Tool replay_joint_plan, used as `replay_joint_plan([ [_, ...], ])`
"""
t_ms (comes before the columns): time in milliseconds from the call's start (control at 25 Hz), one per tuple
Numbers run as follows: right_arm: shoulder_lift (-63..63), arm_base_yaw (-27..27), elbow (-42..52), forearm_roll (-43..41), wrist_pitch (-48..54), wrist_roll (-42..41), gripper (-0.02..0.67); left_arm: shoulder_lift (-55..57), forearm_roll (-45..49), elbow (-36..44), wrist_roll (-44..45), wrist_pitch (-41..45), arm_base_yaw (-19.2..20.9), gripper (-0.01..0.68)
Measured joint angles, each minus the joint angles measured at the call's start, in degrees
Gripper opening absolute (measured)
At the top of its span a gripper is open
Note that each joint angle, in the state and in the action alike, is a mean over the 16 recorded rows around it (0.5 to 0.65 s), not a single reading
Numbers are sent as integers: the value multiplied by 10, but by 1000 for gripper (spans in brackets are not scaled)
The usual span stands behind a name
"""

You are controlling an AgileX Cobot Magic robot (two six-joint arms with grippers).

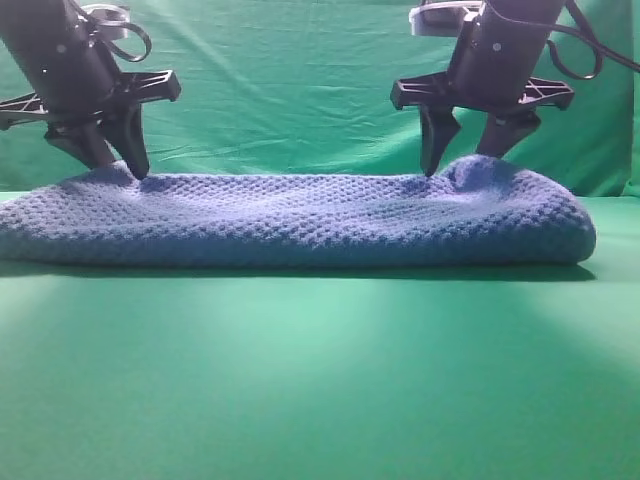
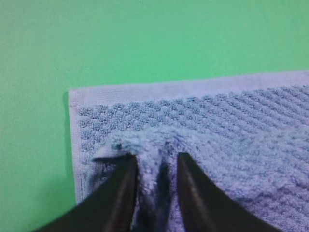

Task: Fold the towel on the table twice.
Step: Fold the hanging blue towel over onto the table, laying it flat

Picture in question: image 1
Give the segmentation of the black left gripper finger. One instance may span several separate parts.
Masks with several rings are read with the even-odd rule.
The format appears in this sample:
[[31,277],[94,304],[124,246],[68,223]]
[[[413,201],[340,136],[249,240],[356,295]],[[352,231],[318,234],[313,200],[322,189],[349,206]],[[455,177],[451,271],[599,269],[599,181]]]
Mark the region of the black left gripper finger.
[[452,108],[419,107],[421,126],[420,167],[427,177],[439,168],[444,152],[460,130]]
[[540,125],[541,119],[534,111],[504,116],[489,114],[475,153],[502,158],[519,142],[535,133]]

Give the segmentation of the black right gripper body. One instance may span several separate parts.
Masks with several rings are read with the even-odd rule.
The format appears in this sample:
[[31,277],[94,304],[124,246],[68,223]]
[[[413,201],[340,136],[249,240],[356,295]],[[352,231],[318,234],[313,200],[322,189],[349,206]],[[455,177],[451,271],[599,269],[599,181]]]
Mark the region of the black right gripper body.
[[1,41],[33,91],[1,103],[1,128],[48,121],[78,124],[121,107],[175,101],[174,71],[123,72],[109,30],[137,27],[82,9],[3,9]]

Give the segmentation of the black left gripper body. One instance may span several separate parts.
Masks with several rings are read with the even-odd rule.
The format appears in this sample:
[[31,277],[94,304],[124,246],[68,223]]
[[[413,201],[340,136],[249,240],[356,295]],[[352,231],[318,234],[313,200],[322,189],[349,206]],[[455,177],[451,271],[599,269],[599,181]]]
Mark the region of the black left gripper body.
[[534,76],[558,9],[480,9],[456,39],[446,70],[394,82],[393,106],[461,107],[504,116],[538,106],[566,109],[574,90]]

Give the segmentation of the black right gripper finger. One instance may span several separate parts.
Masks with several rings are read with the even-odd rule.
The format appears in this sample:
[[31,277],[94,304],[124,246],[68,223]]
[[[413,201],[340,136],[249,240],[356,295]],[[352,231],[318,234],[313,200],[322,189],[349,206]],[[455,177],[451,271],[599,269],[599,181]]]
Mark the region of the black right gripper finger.
[[142,180],[148,175],[150,162],[144,143],[141,104],[108,113],[102,120],[102,134],[136,179]]
[[48,124],[47,143],[80,161],[90,170],[116,161],[114,154],[95,123],[76,126]]

